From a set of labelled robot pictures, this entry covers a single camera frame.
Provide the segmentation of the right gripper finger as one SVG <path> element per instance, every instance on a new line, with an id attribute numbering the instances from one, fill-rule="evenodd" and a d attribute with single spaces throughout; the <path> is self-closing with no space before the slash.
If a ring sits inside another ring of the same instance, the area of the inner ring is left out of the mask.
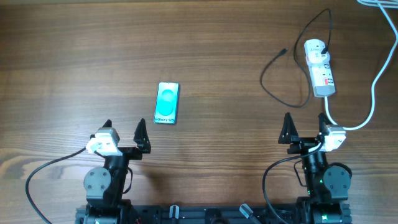
<path id="1" fill-rule="evenodd" d="M 319 120 L 319 131 L 322 135 L 327 135 L 329 133 L 328 128 L 332 123 L 329 121 L 327 116 L 324 113 L 320 113 L 318 115 L 318 120 Z"/>
<path id="2" fill-rule="evenodd" d="M 286 113 L 284 116 L 284 123 L 280 136 L 278 139 L 279 144 L 292 144 L 299 141 L 299 134 L 294 125 L 292 116 L 290 113 Z"/>

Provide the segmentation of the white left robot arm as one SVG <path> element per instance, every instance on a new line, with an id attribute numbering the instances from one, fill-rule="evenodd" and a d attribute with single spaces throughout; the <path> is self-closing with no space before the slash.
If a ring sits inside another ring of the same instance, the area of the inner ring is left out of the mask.
<path id="1" fill-rule="evenodd" d="M 120 137 L 107 120 L 90 136 L 86 145 L 88 152 L 104 158 L 104 165 L 90 170 L 84 178 L 86 208 L 76 212 L 75 223 L 141 223 L 138 212 L 123 195 L 126 176 L 132 174 L 129 161 L 141 160 L 149 154 L 151 145 L 146 130 L 146 121 L 141 119 L 134 132 L 133 147 L 119 147 Z"/>

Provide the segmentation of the teal screen smartphone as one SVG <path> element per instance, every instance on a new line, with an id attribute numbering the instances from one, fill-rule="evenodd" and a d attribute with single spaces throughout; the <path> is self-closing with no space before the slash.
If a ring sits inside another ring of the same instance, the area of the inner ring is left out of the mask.
<path id="1" fill-rule="evenodd" d="M 180 85 L 172 82 L 160 82 L 154 111 L 154 123 L 175 124 Z"/>

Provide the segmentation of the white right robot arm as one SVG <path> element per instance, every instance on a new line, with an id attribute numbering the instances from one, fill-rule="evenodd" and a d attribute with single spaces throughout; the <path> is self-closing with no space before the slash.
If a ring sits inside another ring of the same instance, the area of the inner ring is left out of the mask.
<path id="1" fill-rule="evenodd" d="M 343 127 L 318 115 L 319 133 L 301 138 L 290 113 L 284 116 L 279 144 L 288 144 L 288 154 L 300 156 L 308 196 L 299 197 L 289 218 L 291 223 L 352 223 L 351 210 L 345 201 L 351 186 L 352 170 L 339 162 L 329 163 L 326 154 L 346 139 Z"/>

